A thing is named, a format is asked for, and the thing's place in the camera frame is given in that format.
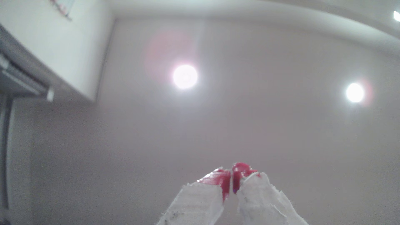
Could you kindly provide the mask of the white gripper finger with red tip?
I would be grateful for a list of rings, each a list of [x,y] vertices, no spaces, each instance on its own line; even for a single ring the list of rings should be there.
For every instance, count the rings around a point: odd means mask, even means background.
[[[229,197],[230,180],[230,170],[217,168],[196,182],[183,185],[157,224],[214,225]]]
[[[238,211],[244,225],[307,225],[291,201],[273,184],[266,173],[246,163],[235,163],[233,192],[238,198]]]

